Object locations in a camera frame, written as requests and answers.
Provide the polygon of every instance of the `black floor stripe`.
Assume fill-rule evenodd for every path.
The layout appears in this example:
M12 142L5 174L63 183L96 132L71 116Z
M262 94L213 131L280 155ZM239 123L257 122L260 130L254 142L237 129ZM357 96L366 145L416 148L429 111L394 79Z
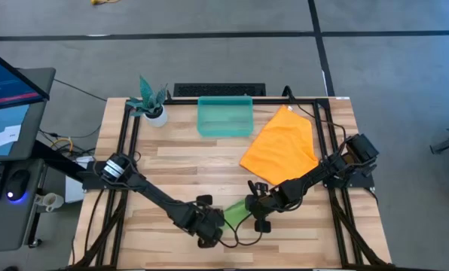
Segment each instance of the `black floor stripe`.
M315 32L316 48L318 49L318 57L320 65L322 66L323 76L325 78L325 87L327 96L335 96L333 83L331 82L330 67L328 66L327 53L325 52L325 45L323 44L322 31L320 30L320 23L318 13L314 0L308 0L308 7L310 8L310 15L312 18L313 31Z
M449 35L449 30L322 32L323 37L417 37Z
M186 38L294 38L313 37L313 32L205 32L169 34L117 34L117 35L35 35L0 36L0 41L110 41Z

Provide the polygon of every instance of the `white plant pot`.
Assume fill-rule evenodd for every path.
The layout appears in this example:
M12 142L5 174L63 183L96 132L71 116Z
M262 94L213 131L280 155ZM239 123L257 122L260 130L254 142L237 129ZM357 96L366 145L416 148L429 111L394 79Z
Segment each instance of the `white plant pot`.
M159 115L159 117L149 118L148 116L146 116L146 114L144 114L144 117L148 121L149 125L154 127L161 127L167 122L166 108L163 105L163 111L161 112L161 115Z

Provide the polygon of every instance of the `potted plant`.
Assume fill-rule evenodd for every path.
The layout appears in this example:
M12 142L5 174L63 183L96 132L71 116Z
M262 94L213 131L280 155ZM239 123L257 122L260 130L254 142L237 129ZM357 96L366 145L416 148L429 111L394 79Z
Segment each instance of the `potted plant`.
M139 79L142 100L130 97L130 102L126 102L136 109L131 115L138 117L144 114L151 126L161 127L167 122L167 113L163 106L167 85L155 93L142 76L139 76Z

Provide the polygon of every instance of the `computer mouse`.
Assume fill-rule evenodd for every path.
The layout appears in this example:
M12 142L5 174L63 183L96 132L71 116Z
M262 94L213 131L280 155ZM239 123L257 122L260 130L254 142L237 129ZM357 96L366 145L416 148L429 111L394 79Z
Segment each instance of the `computer mouse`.
M25 169L19 169L12 174L5 186L7 198L11 201L19 200L26 192L29 183L30 172Z

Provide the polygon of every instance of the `yellow object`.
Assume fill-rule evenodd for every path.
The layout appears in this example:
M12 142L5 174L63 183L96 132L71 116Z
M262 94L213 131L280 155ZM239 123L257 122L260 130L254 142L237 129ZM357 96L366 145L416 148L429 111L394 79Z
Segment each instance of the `yellow object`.
M275 185L309 172L318 165L310 121L282 105L249 147L240 165Z
M74 147L74 143L72 142L72 140L70 138L68 138L68 139L57 139L56 141L52 142L52 145L50 147L52 148L55 144L57 144L59 142L63 142L63 141L67 141L70 144L69 152L71 152L72 148Z
M106 3L116 3L119 2L120 0L90 0L90 3L92 5L100 5L100 4L106 4Z

